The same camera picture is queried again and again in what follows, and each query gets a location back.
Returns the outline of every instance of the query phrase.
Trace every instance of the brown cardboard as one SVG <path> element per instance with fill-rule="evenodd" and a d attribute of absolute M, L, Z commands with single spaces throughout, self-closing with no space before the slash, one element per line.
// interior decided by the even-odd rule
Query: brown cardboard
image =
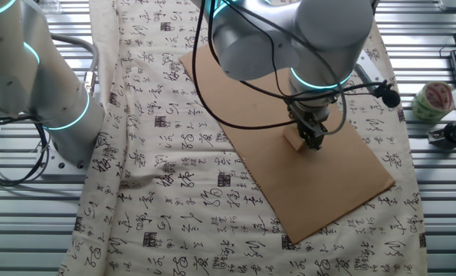
<path fill-rule="evenodd" d="M 222 119 L 245 126 L 289 120 L 282 100 L 254 91 L 227 77 L 209 49 L 198 50 L 197 75 L 205 101 Z M 192 53 L 180 58 L 192 72 Z M 282 91 L 289 93 L 288 70 L 279 71 Z M 251 82 L 277 91 L 274 75 Z M 341 113 L 332 105 L 325 126 L 335 129 Z M 296 151 L 283 127 L 237 130 L 221 125 L 226 136 L 261 187 L 293 243 L 359 207 L 388 189 L 395 180 L 348 123 L 336 135 L 326 136 L 323 148 Z"/>

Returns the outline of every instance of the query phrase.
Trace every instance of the white fabric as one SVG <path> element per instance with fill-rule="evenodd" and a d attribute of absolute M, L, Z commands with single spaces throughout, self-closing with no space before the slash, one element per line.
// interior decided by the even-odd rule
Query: white fabric
<path fill-rule="evenodd" d="M 178 61 L 192 49 L 197 7 L 93 0 L 90 8 L 100 85 L 110 93 L 103 93 L 107 115 L 58 275 L 426 274 L 422 203 L 401 108 L 348 97 L 350 123 L 397 183 L 292 245 Z M 393 81 L 376 27 L 366 51 Z"/>

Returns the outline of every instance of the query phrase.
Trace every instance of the packing tape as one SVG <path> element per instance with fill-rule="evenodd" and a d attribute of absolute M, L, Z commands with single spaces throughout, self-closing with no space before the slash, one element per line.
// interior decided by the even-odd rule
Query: packing tape
<path fill-rule="evenodd" d="M 430 123 L 437 123 L 453 109 L 452 87 L 442 81 L 429 82 L 412 100 L 413 113 Z"/>

